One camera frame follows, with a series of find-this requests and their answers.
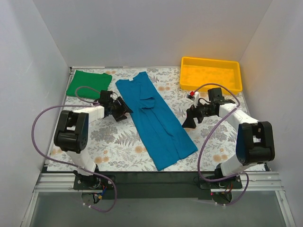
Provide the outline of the blue t shirt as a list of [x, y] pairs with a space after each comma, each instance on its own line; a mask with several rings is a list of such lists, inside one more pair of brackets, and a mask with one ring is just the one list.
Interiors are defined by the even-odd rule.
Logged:
[[146, 72], [140, 72], [132, 80], [120, 79], [116, 86], [132, 110], [131, 118], [157, 170], [161, 171], [197, 151], [197, 146]]

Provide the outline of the yellow plastic tray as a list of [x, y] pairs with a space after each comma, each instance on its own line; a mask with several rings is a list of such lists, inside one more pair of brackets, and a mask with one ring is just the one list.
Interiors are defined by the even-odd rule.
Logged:
[[237, 61], [182, 57], [180, 88], [195, 90], [207, 83], [223, 85], [235, 95], [240, 93], [243, 90], [240, 64]]

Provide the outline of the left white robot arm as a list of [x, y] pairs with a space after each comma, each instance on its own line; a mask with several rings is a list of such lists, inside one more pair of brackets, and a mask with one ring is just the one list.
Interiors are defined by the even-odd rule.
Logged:
[[122, 97], [114, 97], [115, 95], [113, 91], [102, 90], [99, 98], [91, 103], [91, 107], [75, 111], [61, 111], [56, 126], [55, 146], [71, 158], [72, 163], [77, 166], [73, 173], [80, 183], [90, 189], [99, 189], [102, 180], [95, 174], [98, 167], [86, 149], [89, 141], [89, 124], [109, 115], [119, 122], [127, 118], [126, 113], [133, 112]]

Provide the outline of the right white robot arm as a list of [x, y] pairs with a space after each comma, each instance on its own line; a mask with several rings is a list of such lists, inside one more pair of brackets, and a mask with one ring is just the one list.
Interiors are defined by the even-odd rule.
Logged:
[[218, 116], [220, 122], [227, 121], [236, 131], [235, 155], [220, 163], [214, 173], [204, 177], [198, 172], [198, 183], [202, 189], [232, 189], [234, 182], [239, 181], [240, 173], [246, 169], [272, 161], [275, 158], [274, 139], [271, 123], [258, 121], [239, 109], [237, 99], [226, 99], [222, 94], [222, 86], [208, 90], [208, 101], [202, 104], [198, 91], [190, 91], [187, 98], [193, 104], [187, 109], [184, 128], [196, 128], [204, 118]]

